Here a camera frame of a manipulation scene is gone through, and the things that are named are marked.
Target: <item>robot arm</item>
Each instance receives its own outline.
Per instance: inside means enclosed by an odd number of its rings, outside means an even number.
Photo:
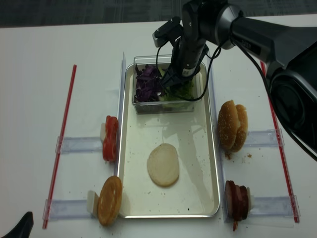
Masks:
[[[317,27],[287,27],[243,17],[226,0],[192,0],[183,6],[183,27],[175,17],[153,38],[170,41],[171,65],[164,87],[191,80],[208,53],[206,41],[223,49],[238,45],[267,64],[264,86],[274,111],[290,136],[315,160],[317,153]]]

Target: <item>red rod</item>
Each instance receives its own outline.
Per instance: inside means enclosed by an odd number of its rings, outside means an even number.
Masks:
[[[61,125],[61,130],[60,130],[60,135],[59,135],[60,138],[62,138],[64,136],[64,133],[65,133],[67,115],[68,115],[68,110],[69,110],[69,105],[70,105],[70,98],[71,98],[71,94],[72,94],[73,86],[74,86],[74,82],[75,82],[76,69],[77,69],[77,65],[74,64],[73,72],[72,72],[71,80],[70,80],[70,85],[69,85],[69,90],[68,90],[66,107],[65,107],[65,111],[64,111],[63,123]],[[47,214],[46,214],[47,219],[45,219],[44,222],[43,222],[43,227],[42,227],[43,229],[47,228],[48,222],[49,222],[48,219],[49,219],[49,215],[50,215],[51,202],[52,202],[52,198],[53,198],[55,179],[56,179],[57,168],[58,168],[58,163],[59,163],[59,156],[60,156],[60,153],[56,153],[55,164],[54,164],[53,175],[52,175],[51,186],[50,186],[50,192],[49,192],[49,197],[48,197],[48,202],[46,204],[46,207],[44,208],[44,211],[45,211],[45,209],[47,211]]]
[[[263,62],[261,62],[261,68],[262,68],[262,72],[264,74],[264,76],[266,75],[266,69],[265,69],[265,64]],[[278,122],[277,122],[277,117],[276,114],[274,112],[271,100],[268,99],[269,101],[269,107],[271,108],[271,113],[272,113],[272,118],[273,118],[273,123],[274,123],[274,127],[277,131],[279,131],[279,126],[278,126]],[[277,133],[276,134],[278,143],[281,144],[281,138],[280,138],[280,134]],[[289,177],[289,172],[288,172],[288,168],[287,168],[287,163],[286,163],[286,156],[285,156],[285,152],[284,152],[284,147],[279,146],[279,152],[281,154],[281,159],[282,159],[282,164],[283,164],[283,169],[284,169],[284,174],[285,174],[285,179],[286,179],[286,184],[287,184],[287,190],[288,190],[288,194],[291,198],[291,203],[292,203],[292,208],[293,208],[293,214],[294,214],[294,221],[296,223],[299,223],[299,212],[297,211],[297,206],[296,206],[296,201],[294,200],[294,192],[293,192],[293,188],[292,188],[292,183],[291,183],[291,178]]]

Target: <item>red tomato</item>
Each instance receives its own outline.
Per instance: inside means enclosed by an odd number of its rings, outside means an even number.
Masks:
[[[106,137],[103,143],[103,158],[106,161],[115,161],[117,130],[118,119],[116,117],[107,116]]]

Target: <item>stainless steel tray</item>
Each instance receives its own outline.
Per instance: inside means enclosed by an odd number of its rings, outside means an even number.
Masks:
[[[123,182],[120,216],[213,216],[219,209],[220,197],[208,92],[193,112],[138,115],[132,105],[133,72],[131,65],[121,82],[122,116],[116,168]],[[202,88],[207,77],[203,64],[199,77]],[[147,172],[148,156],[161,143],[174,145],[179,156],[179,179],[168,188],[155,185]]]

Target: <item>clear plastic container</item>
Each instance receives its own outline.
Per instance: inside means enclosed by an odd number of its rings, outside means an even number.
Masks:
[[[171,55],[163,55],[158,57],[158,66],[162,69],[167,69],[171,60]],[[158,101],[158,102],[137,102],[134,95],[136,95],[136,83],[137,83],[137,72],[135,65],[137,64],[138,69],[142,70],[146,65],[155,65],[156,56],[148,57],[135,57],[134,58],[134,77],[133,77],[133,97],[132,104],[138,114],[153,114],[153,113],[176,113],[176,112],[192,112],[196,102],[189,102],[184,100],[175,101]],[[201,95],[201,79],[198,73],[193,78],[193,97],[197,98]]]

